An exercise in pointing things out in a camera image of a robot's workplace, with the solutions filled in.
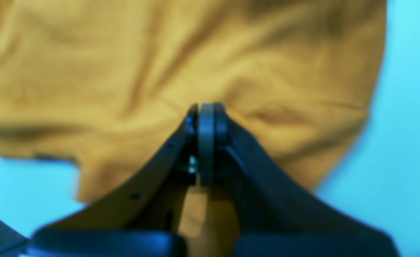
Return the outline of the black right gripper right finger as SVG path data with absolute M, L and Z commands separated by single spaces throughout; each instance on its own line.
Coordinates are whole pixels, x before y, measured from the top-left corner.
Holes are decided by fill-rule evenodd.
M 235 257 L 397 257 L 391 238 L 329 207 L 288 177 L 257 140 L 214 105 L 215 180 L 231 196 Z

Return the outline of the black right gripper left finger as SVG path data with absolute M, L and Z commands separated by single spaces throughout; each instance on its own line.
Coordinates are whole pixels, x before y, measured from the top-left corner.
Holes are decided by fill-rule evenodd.
M 215 105 L 193 105 L 151 160 L 83 210 L 40 228 L 31 257 L 187 257 L 177 233 L 190 186 L 211 185 Z

